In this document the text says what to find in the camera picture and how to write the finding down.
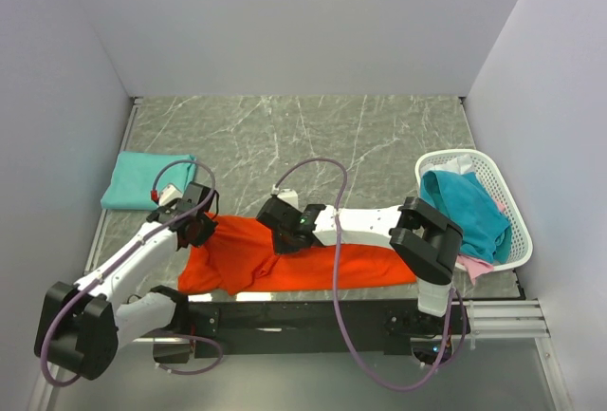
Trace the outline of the orange t-shirt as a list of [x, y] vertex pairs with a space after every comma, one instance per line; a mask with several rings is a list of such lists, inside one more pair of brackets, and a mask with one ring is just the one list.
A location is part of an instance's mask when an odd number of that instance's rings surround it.
[[[294, 254], [275, 254], [271, 231], [253, 218], [220, 215], [211, 238], [192, 247], [177, 289], [185, 294], [223, 290], [281, 292], [331, 290], [335, 248], [314, 247]], [[393, 251], [343, 245], [338, 288], [341, 290], [412, 284], [414, 274]]]

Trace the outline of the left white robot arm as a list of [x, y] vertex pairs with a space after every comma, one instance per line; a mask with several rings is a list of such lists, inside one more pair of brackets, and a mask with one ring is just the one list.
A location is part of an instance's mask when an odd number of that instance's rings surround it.
[[134, 236], [102, 265], [73, 284], [56, 282], [46, 292], [34, 354], [45, 378], [55, 364], [76, 378], [97, 379], [118, 351], [149, 332], [189, 338], [193, 332], [188, 297], [156, 286], [135, 302], [137, 285], [160, 262], [209, 240], [218, 226], [208, 216], [217, 192], [191, 182], [185, 193], [148, 214]]

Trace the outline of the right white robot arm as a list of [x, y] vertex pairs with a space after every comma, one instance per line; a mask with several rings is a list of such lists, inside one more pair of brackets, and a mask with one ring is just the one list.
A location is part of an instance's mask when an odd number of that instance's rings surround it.
[[421, 198], [409, 196], [399, 206], [380, 209], [338, 209], [309, 204], [299, 210], [272, 196], [256, 220], [270, 229], [273, 248], [278, 254], [337, 244], [395, 252], [417, 282], [419, 328], [436, 334], [449, 323], [447, 306], [464, 232]]

